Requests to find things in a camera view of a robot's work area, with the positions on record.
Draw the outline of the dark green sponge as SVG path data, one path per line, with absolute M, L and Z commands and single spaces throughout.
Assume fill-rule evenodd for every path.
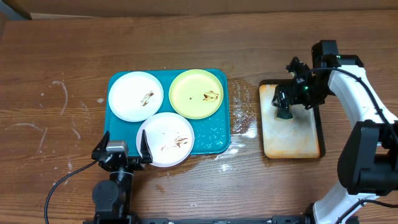
M 284 108 L 277 107 L 276 118 L 285 119 L 285 120 L 292 119 L 293 114 L 291 112 L 290 106 Z

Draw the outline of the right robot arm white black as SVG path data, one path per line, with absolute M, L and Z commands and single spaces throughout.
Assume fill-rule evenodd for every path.
M 357 55 L 324 55 L 315 67 L 294 57 L 286 66 L 291 81 L 275 89 L 276 116 L 291 119 L 293 105 L 309 110 L 328 95 L 340 101 L 352 125 L 338 159 L 338 182 L 308 209 L 305 223 L 356 223 L 352 214 L 397 190 L 397 117 L 384 107 Z

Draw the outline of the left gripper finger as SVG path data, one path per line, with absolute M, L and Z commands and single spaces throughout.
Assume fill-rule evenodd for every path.
M 95 161 L 98 161 L 101 155 L 106 151 L 106 146 L 108 145 L 110 137 L 110 132 L 106 131 L 102 140 L 97 144 L 97 146 L 93 149 L 91 153 L 91 158 Z
M 152 153 L 150 151 L 150 147 L 147 141 L 147 134 L 145 129 L 142 130 L 142 135 L 141 135 L 141 147 L 140 147 L 140 151 L 142 154 L 142 159 L 141 159 L 141 163 L 142 164 L 151 164 L 153 163 L 153 156 Z

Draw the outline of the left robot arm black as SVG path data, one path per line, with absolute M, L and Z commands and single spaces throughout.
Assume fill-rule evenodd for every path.
M 93 189 L 94 223 L 142 223 L 138 214 L 130 211 L 134 171 L 144 170 L 153 162 L 146 132 L 141 135 L 141 156 L 129 156 L 126 141 L 110 140 L 106 132 L 93 149 L 91 158 L 109 172 L 109 179 L 98 182 Z

